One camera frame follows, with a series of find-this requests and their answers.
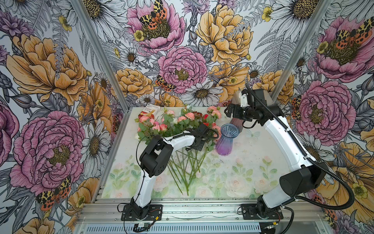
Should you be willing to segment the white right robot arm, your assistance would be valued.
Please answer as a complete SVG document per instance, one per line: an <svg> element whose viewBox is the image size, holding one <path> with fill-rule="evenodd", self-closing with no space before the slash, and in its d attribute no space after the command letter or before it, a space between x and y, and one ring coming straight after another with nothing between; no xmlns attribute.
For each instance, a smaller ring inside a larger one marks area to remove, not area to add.
<svg viewBox="0 0 374 234"><path fill-rule="evenodd" d="M224 111L227 117L255 121L272 136L284 156L289 173L279 184L258 198L256 209L260 216L293 202L302 193L316 189L328 172L325 163L314 161L289 126L281 108L262 89L237 91Z"/></svg>

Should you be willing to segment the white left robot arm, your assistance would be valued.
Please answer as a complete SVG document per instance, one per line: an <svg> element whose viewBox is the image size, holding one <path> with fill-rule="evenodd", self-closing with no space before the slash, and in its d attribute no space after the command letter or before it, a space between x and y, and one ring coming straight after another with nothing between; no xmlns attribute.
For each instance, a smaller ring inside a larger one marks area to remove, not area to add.
<svg viewBox="0 0 374 234"><path fill-rule="evenodd" d="M138 160L142 178L136 194L131 199L131 205L144 209L151 203L156 177L164 172L173 153L186 147L200 151L206 142L218 137L216 130L203 123L197 129L187 129L174 136L152 136Z"/></svg>

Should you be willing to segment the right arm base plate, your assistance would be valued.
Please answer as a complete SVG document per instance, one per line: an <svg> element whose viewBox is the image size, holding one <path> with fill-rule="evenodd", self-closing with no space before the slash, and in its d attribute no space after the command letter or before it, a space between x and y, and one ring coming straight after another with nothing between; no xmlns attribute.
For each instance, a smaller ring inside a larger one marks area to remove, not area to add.
<svg viewBox="0 0 374 234"><path fill-rule="evenodd" d="M237 210L244 220L281 220L283 214L280 207L268 208L261 202L241 204Z"/></svg>

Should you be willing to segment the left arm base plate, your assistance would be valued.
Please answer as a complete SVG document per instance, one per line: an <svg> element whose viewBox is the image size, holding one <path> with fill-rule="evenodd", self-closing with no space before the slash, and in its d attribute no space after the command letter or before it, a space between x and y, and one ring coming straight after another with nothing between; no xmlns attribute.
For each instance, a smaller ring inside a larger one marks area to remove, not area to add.
<svg viewBox="0 0 374 234"><path fill-rule="evenodd" d="M141 208L136 203L125 203L121 213L121 221L160 221L163 205L148 204Z"/></svg>

